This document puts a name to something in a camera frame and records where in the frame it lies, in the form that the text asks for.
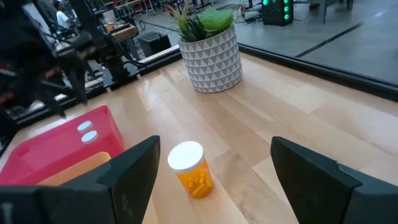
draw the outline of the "gray floor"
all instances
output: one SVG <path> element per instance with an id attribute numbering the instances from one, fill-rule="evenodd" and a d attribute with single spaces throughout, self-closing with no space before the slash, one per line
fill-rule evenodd
<path id="1" fill-rule="evenodd" d="M 220 0 L 215 7 L 237 3 L 237 0 Z M 251 25 L 235 23 L 235 28 L 238 41 L 242 44 L 295 57 L 362 23 L 361 27 L 304 55 L 301 59 L 398 85 L 398 75 L 395 75 L 398 69 L 394 65 L 394 62 L 398 61 L 397 12 L 396 0 L 354 0 L 352 11 L 347 11 L 345 4 L 330 6 L 325 24 L 320 23 L 317 11 L 314 11 L 308 19 L 294 21 L 285 27 L 264 26 L 262 22 L 258 22 Z M 295 6 L 295 19 L 301 20 L 307 15 L 308 4 Z M 141 19 L 159 26 L 177 28 L 172 18 L 161 14 L 151 14 Z M 167 34 L 172 45 L 178 43 L 179 35 L 176 32 L 156 26 L 146 25 L 145 30 L 140 30 L 140 35 L 150 31 Z"/>

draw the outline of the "plant pot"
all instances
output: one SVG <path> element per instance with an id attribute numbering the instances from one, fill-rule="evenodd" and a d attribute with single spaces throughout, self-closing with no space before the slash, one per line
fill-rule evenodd
<path id="1" fill-rule="evenodd" d="M 216 93 L 242 80 L 242 62 L 234 26 L 205 40 L 180 42 L 192 85 L 202 93 Z"/>

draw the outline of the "black metal frame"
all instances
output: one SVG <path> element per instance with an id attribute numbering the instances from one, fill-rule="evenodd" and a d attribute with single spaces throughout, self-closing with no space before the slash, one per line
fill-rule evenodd
<path id="1" fill-rule="evenodd" d="M 365 77 L 363 75 L 343 71 L 337 68 L 319 65 L 299 58 L 288 57 L 286 55 L 273 53 L 245 44 L 239 44 L 239 51 L 285 67 L 292 68 L 300 72 L 307 73 L 309 75 L 314 75 L 316 77 L 338 83 L 340 85 L 380 96 L 381 98 L 398 101 L 398 86 L 383 82 L 381 80 Z M 138 74 L 141 76 L 146 75 L 170 63 L 176 62 L 181 58 L 182 56 L 180 49 L 171 50 L 167 54 L 161 55 L 160 57 L 149 61 L 145 68 L 139 70 Z M 117 83 L 117 85 L 113 85 L 111 89 L 117 89 L 121 86 L 131 83 L 136 79 L 136 76 L 132 76 L 131 78 Z M 91 90 L 87 93 L 88 99 L 92 99 L 106 92 L 106 88 L 103 87 L 103 82 L 99 82 L 95 86 L 91 86 L 90 89 Z M 60 100 L 60 104 L 64 109 L 71 108 L 79 103 L 80 102 L 75 98 L 69 96 Z M 39 108 L 16 119 L 16 127 L 18 130 L 20 130 L 50 116 L 53 116 L 53 113 L 47 107 Z"/>

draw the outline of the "pink plastic bin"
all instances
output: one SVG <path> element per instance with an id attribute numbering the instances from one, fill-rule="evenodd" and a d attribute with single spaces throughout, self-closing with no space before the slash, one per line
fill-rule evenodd
<path id="1" fill-rule="evenodd" d="M 98 138 L 82 143 L 77 127 L 91 121 Z M 115 157 L 124 151 L 123 141 L 107 106 L 90 111 L 16 147 L 0 173 L 1 185 L 34 185 L 76 163 L 107 152 Z"/>

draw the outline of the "cable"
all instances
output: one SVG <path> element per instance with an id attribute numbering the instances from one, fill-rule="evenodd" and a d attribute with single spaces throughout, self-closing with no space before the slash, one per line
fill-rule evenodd
<path id="1" fill-rule="evenodd" d="M 308 14 L 307 14 L 307 16 L 306 16 L 304 19 L 293 19 L 293 20 L 294 20 L 294 21 L 302 22 L 302 21 L 308 19 L 308 18 L 310 17 L 310 14 L 311 14 L 311 12 L 310 12 L 310 10 L 308 10 Z"/>
<path id="2" fill-rule="evenodd" d="M 145 30 L 147 28 L 147 26 L 145 25 L 145 22 L 143 20 L 140 20 L 138 22 L 139 26 L 141 27 L 142 30 Z"/>
<path id="3" fill-rule="evenodd" d="M 304 19 L 294 19 L 294 18 L 293 18 L 293 20 L 294 20 L 294 21 L 302 22 L 302 21 L 308 19 L 308 18 L 310 17 L 310 14 L 311 14 L 311 10 L 308 10 L 308 14 L 307 14 L 307 16 L 306 16 Z"/>

